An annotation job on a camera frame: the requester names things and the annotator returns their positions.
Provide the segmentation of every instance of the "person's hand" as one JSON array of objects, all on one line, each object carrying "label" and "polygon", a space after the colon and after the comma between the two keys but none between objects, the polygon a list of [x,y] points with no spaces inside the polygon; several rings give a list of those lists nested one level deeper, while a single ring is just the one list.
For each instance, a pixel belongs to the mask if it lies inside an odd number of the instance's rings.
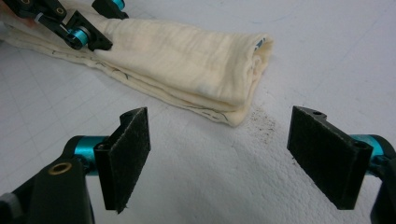
[{"label": "person's hand", "polygon": [[6,3],[3,2],[3,0],[0,0],[0,13],[11,15],[12,17],[16,18],[18,21],[25,24],[27,27],[34,27],[36,25],[34,20],[22,19],[17,15],[15,15],[14,12],[6,5]]}]

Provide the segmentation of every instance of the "towel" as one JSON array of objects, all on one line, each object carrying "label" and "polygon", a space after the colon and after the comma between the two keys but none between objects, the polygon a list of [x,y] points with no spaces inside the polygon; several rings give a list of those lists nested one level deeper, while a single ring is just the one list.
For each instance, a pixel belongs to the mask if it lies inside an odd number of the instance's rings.
[{"label": "towel", "polygon": [[63,0],[68,21],[78,10],[113,42],[111,50],[70,49],[38,24],[0,14],[0,39],[25,49],[103,70],[162,101],[231,126],[247,115],[273,46],[267,34],[228,34],[172,21],[107,19],[91,6]]}]

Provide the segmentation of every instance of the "folded towel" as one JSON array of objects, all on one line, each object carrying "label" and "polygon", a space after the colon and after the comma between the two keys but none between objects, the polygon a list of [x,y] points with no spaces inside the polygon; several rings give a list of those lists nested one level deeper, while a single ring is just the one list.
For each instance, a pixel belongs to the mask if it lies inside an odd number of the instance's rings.
[{"label": "folded towel", "polygon": [[113,42],[112,49],[70,49],[44,26],[27,28],[4,13],[0,21],[11,28],[0,39],[101,69],[138,91],[216,122],[237,126],[246,116],[271,54],[268,35],[225,34],[170,21],[109,20],[91,6],[61,3],[68,11],[66,21],[78,10]]}]

